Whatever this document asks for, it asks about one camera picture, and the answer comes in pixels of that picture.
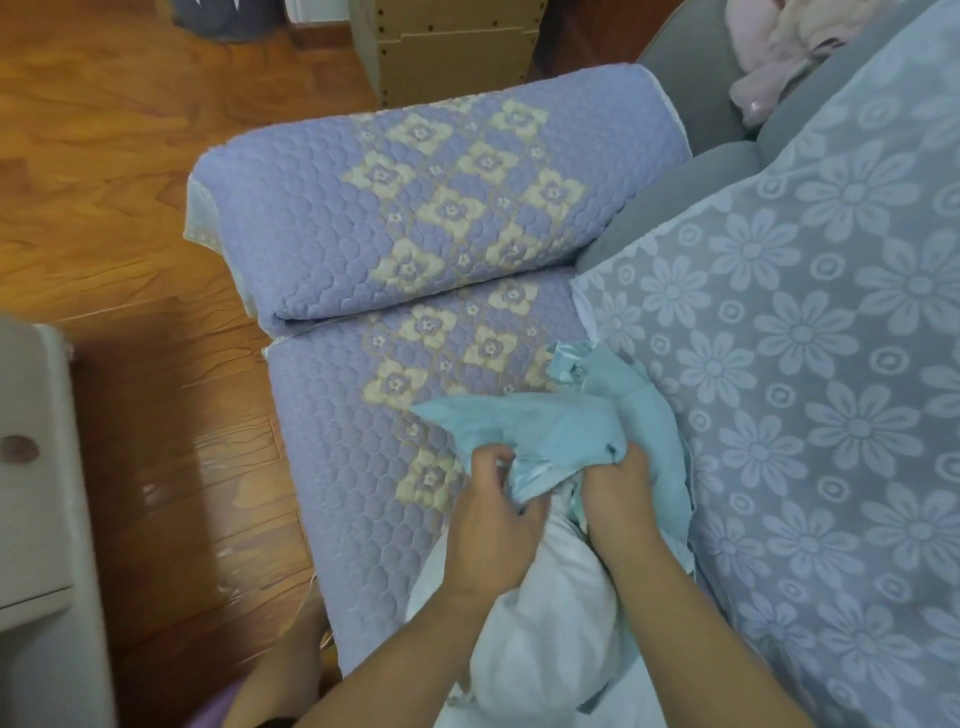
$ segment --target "purple quilted cushion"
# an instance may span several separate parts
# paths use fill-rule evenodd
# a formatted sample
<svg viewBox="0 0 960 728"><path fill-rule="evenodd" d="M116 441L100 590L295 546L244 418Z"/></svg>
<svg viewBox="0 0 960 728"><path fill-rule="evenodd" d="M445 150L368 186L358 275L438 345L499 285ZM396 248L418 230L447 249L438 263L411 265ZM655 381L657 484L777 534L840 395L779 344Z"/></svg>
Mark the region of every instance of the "purple quilted cushion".
<svg viewBox="0 0 960 728"><path fill-rule="evenodd" d="M197 162L187 236L280 335L561 259L689 156L646 69L591 68L242 134Z"/></svg>
<svg viewBox="0 0 960 728"><path fill-rule="evenodd" d="M473 285L273 344L270 379L340 667L402 624L464 472L410 413L443 395L538 391L547 348L583 338L570 268Z"/></svg>

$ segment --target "cardboard box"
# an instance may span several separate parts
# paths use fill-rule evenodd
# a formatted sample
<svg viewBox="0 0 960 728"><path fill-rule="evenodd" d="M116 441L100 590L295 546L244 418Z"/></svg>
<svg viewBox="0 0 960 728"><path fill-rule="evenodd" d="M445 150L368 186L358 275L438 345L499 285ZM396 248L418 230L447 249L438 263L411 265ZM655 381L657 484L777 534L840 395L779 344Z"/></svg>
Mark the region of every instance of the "cardboard box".
<svg viewBox="0 0 960 728"><path fill-rule="evenodd" d="M523 83L545 0L350 0L353 45L382 108Z"/></svg>

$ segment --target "blue cloth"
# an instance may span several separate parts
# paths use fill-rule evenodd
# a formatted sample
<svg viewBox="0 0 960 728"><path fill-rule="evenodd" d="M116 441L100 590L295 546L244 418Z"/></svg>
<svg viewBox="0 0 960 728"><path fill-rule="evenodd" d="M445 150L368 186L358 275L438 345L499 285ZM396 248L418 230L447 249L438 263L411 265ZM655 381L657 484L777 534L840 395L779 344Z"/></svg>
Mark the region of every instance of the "blue cloth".
<svg viewBox="0 0 960 728"><path fill-rule="evenodd" d="M561 391L503 397L445 397L411 408L453 435L469 473L473 451L489 443L514 449L507 477L510 498L521 505L569 478L575 488L571 519L586 531L577 473L589 465L619 463L627 440L650 461L657 523L670 544L686 552L692 505L686 488L685 448L673 410L639 363L627 364L606 344L559 343L549 375ZM692 558L678 558L692 569Z"/></svg>

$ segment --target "white furniture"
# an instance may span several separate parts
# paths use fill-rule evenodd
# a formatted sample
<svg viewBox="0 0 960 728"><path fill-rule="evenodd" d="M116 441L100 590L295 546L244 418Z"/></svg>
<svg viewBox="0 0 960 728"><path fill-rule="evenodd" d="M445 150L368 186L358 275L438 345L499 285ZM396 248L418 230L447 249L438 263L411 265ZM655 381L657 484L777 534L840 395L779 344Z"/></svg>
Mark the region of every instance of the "white furniture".
<svg viewBox="0 0 960 728"><path fill-rule="evenodd" d="M54 328L0 317L0 725L116 724L70 389Z"/></svg>

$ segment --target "yellow flower motif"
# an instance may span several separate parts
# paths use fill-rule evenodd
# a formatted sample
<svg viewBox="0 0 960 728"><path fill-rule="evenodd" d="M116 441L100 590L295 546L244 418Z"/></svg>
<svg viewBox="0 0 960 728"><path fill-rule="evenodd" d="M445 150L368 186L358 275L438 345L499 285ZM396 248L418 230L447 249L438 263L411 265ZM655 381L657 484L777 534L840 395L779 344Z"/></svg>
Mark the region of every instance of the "yellow flower motif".
<svg viewBox="0 0 960 728"><path fill-rule="evenodd" d="M411 313L411 318L400 326L399 335L407 341L422 341L427 349L441 349L446 335L457 324L457 314L422 303L415 305Z"/></svg>
<svg viewBox="0 0 960 728"><path fill-rule="evenodd" d="M493 115L491 123L497 129L513 132L521 139L532 139L546 123L549 114L543 109L534 109L519 101L508 100L500 111Z"/></svg>
<svg viewBox="0 0 960 728"><path fill-rule="evenodd" d="M535 389L552 389L554 381L547 374L550 368L550 362L553 361L553 354L546 347L538 349L534 354L534 360L523 375L523 381Z"/></svg>
<svg viewBox="0 0 960 728"><path fill-rule="evenodd" d="M344 182L372 190L381 200L392 200L400 188L417 176L409 164L397 163L379 152L367 152L363 162L347 170Z"/></svg>
<svg viewBox="0 0 960 728"><path fill-rule="evenodd" d="M504 280L490 294L487 303L494 308L506 308L517 316L526 316L539 290L540 287L529 280Z"/></svg>
<svg viewBox="0 0 960 728"><path fill-rule="evenodd" d="M453 127L449 124L424 119L414 112L407 114L407 118L390 129L387 132L387 138L419 149L429 156L436 152L451 134L453 134Z"/></svg>
<svg viewBox="0 0 960 728"><path fill-rule="evenodd" d="M370 275L407 294L419 293L444 269L444 262L425 253L407 238L401 238L387 257L380 258Z"/></svg>
<svg viewBox="0 0 960 728"><path fill-rule="evenodd" d="M376 370L376 379L364 387L363 400L367 404L386 404L406 411L426 378L427 372L423 369L404 367L393 359L384 359Z"/></svg>
<svg viewBox="0 0 960 728"><path fill-rule="evenodd" d="M433 200L417 210L417 217L428 223L439 225L453 235L454 239L463 238L473 225L473 221L483 214L486 206L472 197L461 197L449 187L438 187Z"/></svg>
<svg viewBox="0 0 960 728"><path fill-rule="evenodd" d="M520 157L501 152L482 141L473 142L469 151L457 160L457 168L469 175L479 175L487 182L500 184L507 172L516 167Z"/></svg>
<svg viewBox="0 0 960 728"><path fill-rule="evenodd" d="M464 363L502 372L514 349L516 336L513 334L497 333L491 328L479 326L473 343L464 354Z"/></svg>
<svg viewBox="0 0 960 728"><path fill-rule="evenodd" d="M396 485L396 499L446 512L452 504L453 486L463 478L463 466L453 453L420 448L407 474Z"/></svg>
<svg viewBox="0 0 960 728"><path fill-rule="evenodd" d="M484 259L496 268L514 271L533 260L539 252L540 241L536 237L524 233L517 223L509 223L484 253Z"/></svg>
<svg viewBox="0 0 960 728"><path fill-rule="evenodd" d="M576 180L565 180L559 172L541 169L536 182L527 187L523 199L545 209L554 220L563 220L570 208L583 196L585 187Z"/></svg>
<svg viewBox="0 0 960 728"><path fill-rule="evenodd" d="M436 107L437 109L446 109L447 111L459 111L460 113L467 113L473 108L473 105L476 104L482 96L486 96L486 94L471 93L469 96L460 96L456 99L438 101L436 104L431 104L430 106Z"/></svg>

